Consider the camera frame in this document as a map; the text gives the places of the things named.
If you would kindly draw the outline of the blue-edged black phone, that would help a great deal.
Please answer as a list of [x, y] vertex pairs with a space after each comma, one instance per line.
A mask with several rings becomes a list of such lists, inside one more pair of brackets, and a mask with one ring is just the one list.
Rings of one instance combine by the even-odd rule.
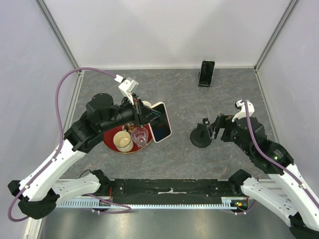
[[215, 62], [211, 61], [211, 60], [204, 60], [201, 63], [201, 68], [200, 68], [200, 72], [201, 72], [201, 76], [203, 77], [204, 75], [208, 75], [208, 74], [212, 74], [213, 75], [213, 71], [215, 68]]

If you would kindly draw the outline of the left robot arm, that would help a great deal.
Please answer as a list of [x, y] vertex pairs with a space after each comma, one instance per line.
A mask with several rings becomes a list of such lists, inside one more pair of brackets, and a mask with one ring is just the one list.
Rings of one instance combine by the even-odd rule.
[[86, 111], [62, 136], [62, 141], [53, 154], [42, 163], [28, 178], [12, 180], [8, 189], [14, 196], [20, 211], [33, 219], [42, 219], [64, 201], [85, 194], [96, 193], [104, 196], [113, 183], [101, 171], [94, 170], [83, 178], [65, 186], [56, 181], [75, 162], [89, 153], [103, 141], [104, 133], [118, 126], [132, 122], [136, 126], [155, 123], [166, 118], [164, 106], [152, 108], [143, 104], [136, 96], [133, 101], [123, 98], [121, 105], [114, 104], [111, 95], [95, 95], [86, 105]]

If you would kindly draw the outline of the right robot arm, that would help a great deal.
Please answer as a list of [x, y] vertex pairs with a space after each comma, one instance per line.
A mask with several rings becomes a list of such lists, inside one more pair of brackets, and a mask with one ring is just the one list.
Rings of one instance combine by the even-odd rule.
[[267, 139], [264, 126], [254, 117], [219, 115], [209, 126], [209, 134], [237, 145], [252, 163], [274, 180], [287, 195], [287, 199], [262, 188], [256, 179], [245, 171], [236, 175], [228, 190], [234, 196], [250, 196], [280, 217], [297, 239], [319, 237], [319, 198], [308, 186], [288, 151], [280, 144]]

